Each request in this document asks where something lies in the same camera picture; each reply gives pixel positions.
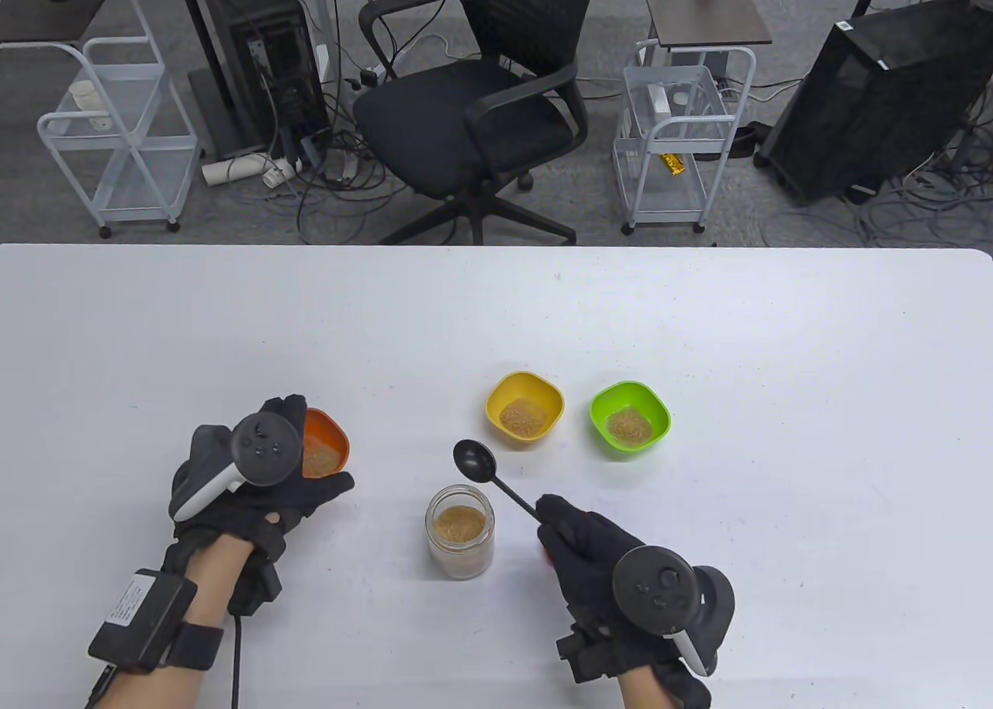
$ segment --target green bowl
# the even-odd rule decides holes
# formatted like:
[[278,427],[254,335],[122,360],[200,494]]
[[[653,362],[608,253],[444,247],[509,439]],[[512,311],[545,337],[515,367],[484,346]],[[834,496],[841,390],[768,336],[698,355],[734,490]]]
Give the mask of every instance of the green bowl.
[[[652,440],[637,448],[630,448],[623,443],[614,440],[610,430],[607,429],[607,421],[621,411],[629,407],[638,409],[642,416],[652,423]],[[603,439],[611,447],[621,451],[621,453],[639,453],[648,449],[663,439],[673,426],[673,416],[669,414],[666,404],[663,404],[656,394],[643,383],[636,383],[634,380],[625,380],[616,386],[611,386],[606,391],[598,393],[590,404],[590,419],[593,425],[603,436]]]

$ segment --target orange bowl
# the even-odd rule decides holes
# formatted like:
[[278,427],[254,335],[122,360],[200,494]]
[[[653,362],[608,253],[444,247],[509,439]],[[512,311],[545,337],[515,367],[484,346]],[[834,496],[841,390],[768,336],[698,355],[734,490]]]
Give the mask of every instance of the orange bowl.
[[[333,470],[324,469],[319,474],[308,475],[308,461],[315,463],[317,454],[327,453],[331,450],[341,457],[337,468]],[[304,425],[304,476],[308,479],[322,479],[325,476],[332,476],[344,469],[348,463],[348,452],[351,446],[348,443],[348,436],[341,431],[337,422],[326,415],[320,409],[307,410],[307,422]]]

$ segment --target chair armrest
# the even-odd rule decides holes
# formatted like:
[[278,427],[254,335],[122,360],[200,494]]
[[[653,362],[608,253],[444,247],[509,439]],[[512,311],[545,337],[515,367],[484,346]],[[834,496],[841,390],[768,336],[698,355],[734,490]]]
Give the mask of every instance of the chair armrest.
[[479,155],[483,156],[483,160],[486,161],[486,166],[489,168],[491,175],[497,173],[496,167],[493,166],[492,159],[487,155],[486,148],[479,142],[479,124],[483,121],[483,117],[494,109],[499,109],[501,106],[521,102],[524,99],[532,99],[535,96],[555,91],[557,88],[566,88],[566,86],[572,84],[572,81],[575,81],[576,74],[578,73],[579,66],[575,61],[572,61],[572,63],[560,68],[555,73],[539,75],[530,81],[505,88],[501,92],[490,93],[489,96],[476,99],[475,102],[465,107],[465,130],[469,132],[469,139],[471,139],[472,145],[476,146]]
[[365,36],[365,41],[369,42],[369,46],[372,47],[372,52],[379,58],[380,63],[386,68],[386,73],[390,78],[396,79],[396,74],[393,71],[393,66],[389,63],[386,54],[383,53],[382,47],[379,46],[379,42],[376,41],[375,34],[372,32],[372,25],[375,24],[376,19],[381,19],[387,14],[396,13],[397,11],[406,11],[411,8],[416,8],[417,6],[424,6],[428,3],[435,3],[440,0],[373,0],[362,6],[362,10],[358,12],[358,27],[362,29],[362,35]]

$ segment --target chair backrest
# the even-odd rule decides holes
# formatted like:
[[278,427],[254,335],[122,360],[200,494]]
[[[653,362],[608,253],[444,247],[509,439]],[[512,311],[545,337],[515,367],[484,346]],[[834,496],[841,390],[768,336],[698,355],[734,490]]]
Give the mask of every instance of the chair backrest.
[[535,74],[576,56],[590,0],[465,0],[465,14],[485,57],[502,54]]

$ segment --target grain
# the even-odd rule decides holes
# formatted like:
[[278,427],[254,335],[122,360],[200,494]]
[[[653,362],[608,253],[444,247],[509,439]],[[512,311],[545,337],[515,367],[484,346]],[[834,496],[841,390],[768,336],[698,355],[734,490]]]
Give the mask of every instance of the grain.
[[304,479],[323,479],[341,467],[341,453],[327,443],[312,440],[304,445]]
[[540,435],[547,419],[545,410],[526,398],[511,401],[500,412],[500,424],[522,438],[536,438]]
[[610,415],[607,419],[607,432],[614,436],[614,440],[628,448],[645,445],[652,440],[653,434],[652,423],[632,406]]
[[435,532],[451,543],[468,543],[478,538],[485,527],[486,515],[465,504],[449,507],[435,518]]

